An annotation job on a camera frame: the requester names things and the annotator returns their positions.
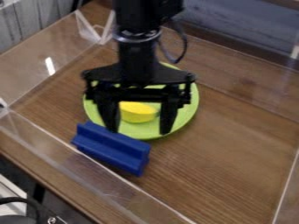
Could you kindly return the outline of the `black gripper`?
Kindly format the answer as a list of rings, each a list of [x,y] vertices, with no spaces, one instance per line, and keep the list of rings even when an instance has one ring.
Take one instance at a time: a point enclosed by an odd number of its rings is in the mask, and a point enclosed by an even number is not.
[[[118,133],[120,124],[119,102],[161,102],[162,135],[171,132],[178,110],[193,101],[195,75],[163,64],[155,48],[161,40],[119,42],[119,62],[82,73],[86,97],[98,105],[103,123]]]

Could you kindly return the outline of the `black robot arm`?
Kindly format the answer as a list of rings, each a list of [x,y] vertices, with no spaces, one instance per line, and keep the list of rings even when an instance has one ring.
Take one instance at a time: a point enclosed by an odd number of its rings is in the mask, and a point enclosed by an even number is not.
[[[195,75],[159,62],[162,25],[183,11],[183,0],[112,0],[118,63],[82,73],[86,97],[98,105],[107,129],[119,130],[122,102],[159,102],[161,133],[174,127],[178,110],[193,102]]]

